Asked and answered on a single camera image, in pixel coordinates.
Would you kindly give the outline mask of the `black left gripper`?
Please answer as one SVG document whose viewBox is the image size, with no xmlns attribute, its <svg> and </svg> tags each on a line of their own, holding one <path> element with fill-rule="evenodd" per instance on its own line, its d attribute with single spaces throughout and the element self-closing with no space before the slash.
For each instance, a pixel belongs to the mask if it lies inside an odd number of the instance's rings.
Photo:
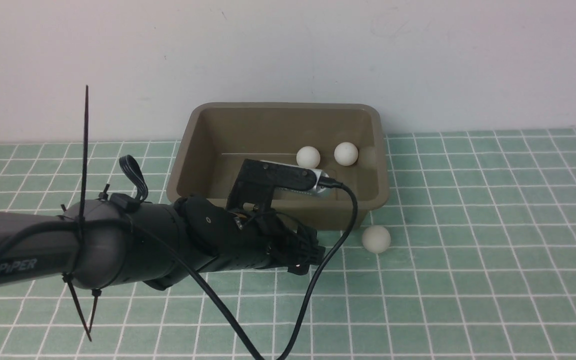
<svg viewBox="0 0 576 360">
<path fill-rule="evenodd" d="M 218 235 L 213 271 L 268 270 L 286 268 L 303 276 L 319 266 L 325 247 L 315 228 L 278 210 L 230 212 L 233 226 Z"/>
</svg>

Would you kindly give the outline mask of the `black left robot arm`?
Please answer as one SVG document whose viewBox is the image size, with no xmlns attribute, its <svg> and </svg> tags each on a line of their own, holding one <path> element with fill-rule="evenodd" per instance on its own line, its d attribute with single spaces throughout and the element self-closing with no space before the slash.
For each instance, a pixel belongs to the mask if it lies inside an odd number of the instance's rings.
<svg viewBox="0 0 576 360">
<path fill-rule="evenodd" d="M 163 291 L 189 271 L 162 243 L 199 273 L 286 268 L 305 275 L 325 253 L 314 228 L 298 225 L 293 231 L 275 212 L 228 211 L 201 196 L 171 205 L 146 202 L 130 213 L 88 199 L 84 210 L 83 230 L 74 225 L 78 205 L 59 216 L 0 212 L 0 245 L 38 224 L 67 225 L 29 235 L 9 249 L 0 258 L 0 286 L 70 274 L 79 289 L 144 282 Z"/>
</svg>

